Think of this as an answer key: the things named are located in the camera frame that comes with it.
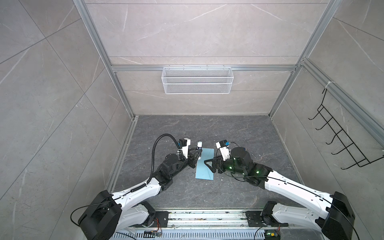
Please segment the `wire rack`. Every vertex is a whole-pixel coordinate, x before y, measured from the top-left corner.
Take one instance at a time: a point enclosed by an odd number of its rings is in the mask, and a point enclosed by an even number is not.
[[[331,154],[332,154],[332,155],[336,155],[336,154],[339,154],[339,153],[341,153],[342,151],[346,150],[346,151],[349,153],[349,155],[352,157],[352,159],[355,161],[355,163],[352,164],[351,166],[346,167],[346,168],[341,168],[341,169],[346,170],[346,169],[351,168],[351,167],[353,167],[353,166],[355,166],[355,165],[357,165],[357,166],[359,166],[359,167],[364,167],[364,166],[366,166],[366,165],[368,165],[368,164],[371,164],[371,163],[373,163],[373,162],[375,162],[375,161],[377,161],[377,160],[380,160],[380,159],[384,158],[384,155],[383,155],[382,157],[380,157],[380,158],[378,158],[378,159],[376,159],[376,160],[373,160],[373,161],[370,161],[370,160],[367,159],[367,157],[366,157],[366,156],[364,155],[364,153],[359,149],[359,147],[356,145],[356,143],[351,139],[351,137],[348,135],[348,133],[341,127],[341,125],[336,121],[336,119],[332,116],[332,114],[331,114],[331,113],[324,107],[323,102],[324,102],[324,98],[325,98],[325,94],[326,94],[326,93],[327,93],[327,89],[325,88],[325,89],[323,90],[323,92],[322,92],[322,94],[324,94],[324,96],[323,96],[323,100],[321,101],[320,106],[317,108],[317,114],[315,115],[315,117],[317,117],[317,115],[320,115],[320,116],[324,119],[325,124],[324,124],[321,128],[319,128],[319,129],[316,128],[316,130],[321,130],[323,127],[325,127],[326,125],[328,125],[328,126],[331,128],[331,130],[334,132],[334,136],[333,136],[333,138],[332,138],[332,141],[331,141],[330,143],[327,143],[327,142],[326,142],[326,144],[330,145],[330,144],[333,142],[333,140],[335,140],[335,138],[337,137],[337,138],[339,139],[339,141],[341,142],[341,144],[344,146],[344,148],[341,149],[340,151],[338,151],[337,153],[331,153]],[[323,111],[323,112],[327,112],[331,118],[327,120],[327,119],[323,116],[323,114],[321,113],[322,111]],[[333,119],[334,122],[340,127],[341,130],[336,131],[336,130],[329,124],[329,122],[330,122],[332,119]],[[352,143],[346,145],[346,144],[341,140],[341,138],[340,138],[340,136],[339,136],[341,133],[344,133],[344,134],[347,136],[347,139],[349,139],[350,142],[352,142]],[[356,147],[356,149],[357,149],[357,150],[361,153],[361,155],[363,156],[363,159],[357,161],[357,160],[354,158],[354,156],[351,154],[350,150],[348,149],[349,147]]]
[[[161,79],[166,94],[229,93],[230,67],[167,67]]]

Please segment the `robotic arm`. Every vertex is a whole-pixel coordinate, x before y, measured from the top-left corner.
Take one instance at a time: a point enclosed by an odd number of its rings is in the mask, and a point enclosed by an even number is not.
[[[166,190],[173,183],[173,177],[187,166],[196,167],[202,143],[189,148],[189,139],[176,142],[172,137],[178,146],[178,154],[168,154],[153,172],[154,149],[159,139],[152,150],[152,171],[147,180],[120,192],[100,192],[80,217],[78,225],[88,240],[109,239],[114,232],[126,227],[152,224],[155,210],[144,201]],[[289,207],[269,201],[262,212],[266,225],[293,223],[320,231],[330,240],[351,239],[355,216],[345,195],[338,192],[331,195],[301,185],[265,165],[254,163],[245,148],[229,150],[228,145],[226,140],[216,143],[221,156],[204,161],[213,173],[217,170],[219,174],[240,174],[239,178],[251,185],[279,193],[305,207]]]

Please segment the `white wire basket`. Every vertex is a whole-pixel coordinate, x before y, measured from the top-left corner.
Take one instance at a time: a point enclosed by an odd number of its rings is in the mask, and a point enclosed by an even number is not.
[[[229,93],[230,67],[166,67],[161,75],[166,94]]]

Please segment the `light blue sheet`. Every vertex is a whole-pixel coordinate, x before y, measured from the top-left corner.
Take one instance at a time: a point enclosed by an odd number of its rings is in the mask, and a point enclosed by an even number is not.
[[[196,178],[213,180],[214,173],[204,164],[205,160],[212,159],[214,157],[215,150],[213,148],[203,148],[201,158],[197,160],[196,164]]]

